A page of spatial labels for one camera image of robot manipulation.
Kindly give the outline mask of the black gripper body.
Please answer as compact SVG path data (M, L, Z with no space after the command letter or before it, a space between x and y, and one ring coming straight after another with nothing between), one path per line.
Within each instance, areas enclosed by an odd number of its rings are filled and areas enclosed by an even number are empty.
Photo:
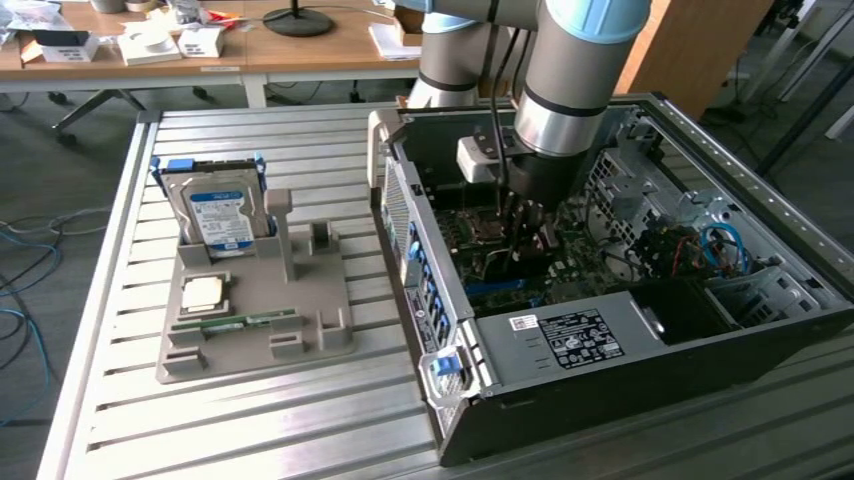
M507 164L509 189L525 200L545 208L555 208L573 191L587 151L573 156L541 154L514 156Z

